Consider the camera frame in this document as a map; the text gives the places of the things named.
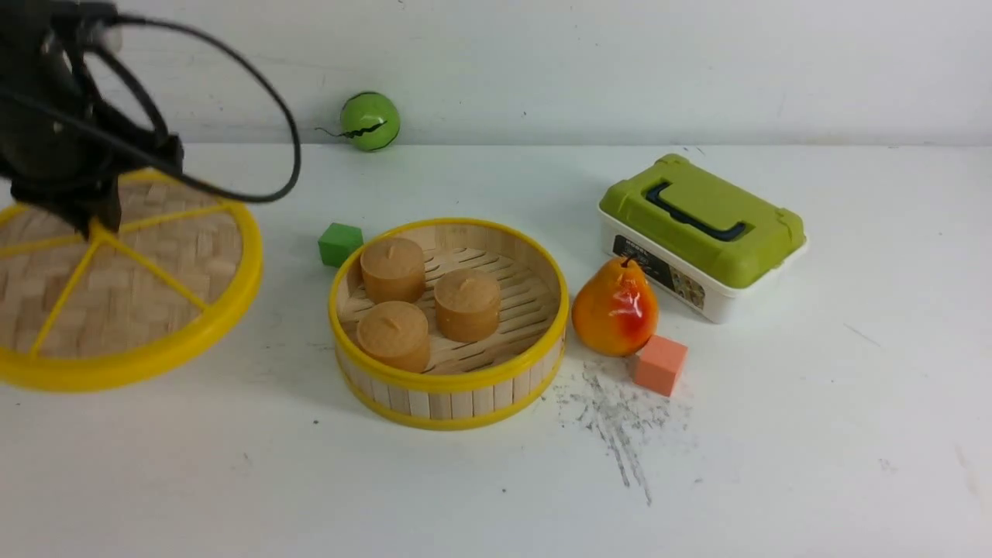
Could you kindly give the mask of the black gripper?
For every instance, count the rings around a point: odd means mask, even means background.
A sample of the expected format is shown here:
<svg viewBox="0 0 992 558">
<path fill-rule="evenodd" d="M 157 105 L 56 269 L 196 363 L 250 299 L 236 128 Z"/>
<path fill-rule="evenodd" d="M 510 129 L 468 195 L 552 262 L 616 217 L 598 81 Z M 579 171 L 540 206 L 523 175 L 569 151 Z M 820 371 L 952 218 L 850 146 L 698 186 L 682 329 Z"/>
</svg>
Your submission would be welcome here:
<svg viewBox="0 0 992 558">
<path fill-rule="evenodd" d="M 2 176 L 12 198 L 56 216 L 82 236 L 97 220 L 116 232 L 119 178 L 146 168 L 71 126 L 77 120 L 181 168 L 184 148 L 104 35 L 120 23 L 113 1 L 4 1 L 1 6 Z M 85 63 L 93 53 L 123 81 L 151 122 L 139 127 L 110 105 Z"/>
</svg>

